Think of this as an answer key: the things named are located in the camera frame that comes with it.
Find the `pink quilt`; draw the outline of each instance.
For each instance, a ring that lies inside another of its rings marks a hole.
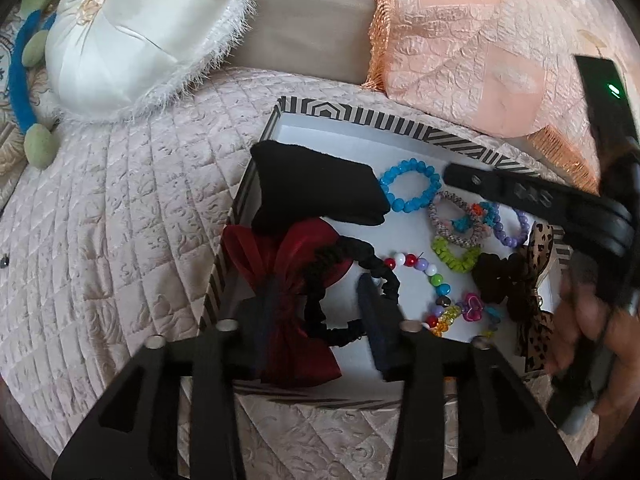
[[[636,117],[640,48],[612,0],[377,0],[366,86],[531,154],[583,189],[599,167],[573,54],[613,59]]]

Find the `gray knitted hair tie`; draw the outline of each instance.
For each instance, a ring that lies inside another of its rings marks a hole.
[[[473,222],[473,230],[471,232],[471,237],[463,238],[457,234],[454,234],[453,227],[445,224],[444,221],[438,218],[438,212],[436,211],[436,206],[432,202],[429,204],[428,216],[433,224],[433,227],[436,229],[436,236],[442,236],[449,242],[459,247],[464,247],[465,249],[470,249],[471,247],[475,247],[479,245],[480,242],[489,235],[487,229],[484,228],[482,224],[482,217],[477,215],[473,208],[467,204],[464,200],[462,200],[458,195],[452,193],[450,191],[439,191],[436,193],[436,197],[440,197],[441,200],[449,200],[451,203],[457,205],[462,211],[467,213]]]

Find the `red bow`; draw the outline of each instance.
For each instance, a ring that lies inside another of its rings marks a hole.
[[[316,249],[335,244],[338,236],[319,218],[293,224],[284,236],[259,236],[238,225],[222,231],[226,252],[253,290],[271,275],[279,277],[282,286],[263,381],[279,386],[318,386],[342,375],[326,342],[309,338],[296,315],[296,295],[305,285],[300,271],[316,259]],[[345,260],[333,266],[323,285],[340,280],[352,263]]]

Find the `geometric striped pattern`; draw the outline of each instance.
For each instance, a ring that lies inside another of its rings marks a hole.
[[[336,104],[315,99],[299,98],[294,96],[282,96],[273,107],[273,112],[267,121],[267,125],[260,136],[260,140],[270,139],[278,120],[283,113],[303,114],[313,117],[324,117],[336,121],[348,121],[354,124],[371,126],[377,130],[388,131],[392,134],[408,136],[422,142],[428,142],[433,146],[439,146],[446,150],[460,153],[474,160],[480,160],[485,164],[500,170],[514,171],[520,174],[538,176],[535,171],[521,165],[507,156],[494,152],[489,148],[480,146],[471,140],[462,139],[454,134],[443,132],[432,126],[419,123],[417,121],[406,120],[391,114],[385,114],[368,108],[354,107],[345,104]],[[229,212],[226,224],[236,224],[242,216],[246,204],[249,190],[254,181],[256,169],[251,160],[242,177],[238,193],[234,199],[231,211]],[[564,231],[555,226],[554,230],[554,251],[558,260],[565,268],[571,256],[571,248],[562,242]],[[216,322],[220,310],[222,293],[225,290],[225,277],[229,270],[229,261],[225,255],[222,245],[215,257],[214,267],[209,279],[209,286],[204,299],[204,312],[200,319],[200,330],[205,330],[207,326]],[[295,404],[303,402],[315,406],[325,406],[332,408],[366,408],[375,410],[380,408],[390,408],[399,405],[399,401],[385,400],[349,400],[349,399],[325,399],[305,395],[303,392],[295,392],[273,388],[268,384],[258,384],[245,381],[238,381],[234,384],[234,389],[238,394],[251,394],[268,396],[271,400]]]

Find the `leopard print bow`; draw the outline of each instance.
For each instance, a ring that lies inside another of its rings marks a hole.
[[[533,311],[532,316],[518,323],[516,353],[525,358],[525,372],[545,367],[548,343],[554,329],[553,314],[542,310],[542,298],[538,294],[540,277],[551,259],[553,245],[553,229],[549,224],[538,222],[531,229],[529,245],[521,248],[529,267],[522,299]]]

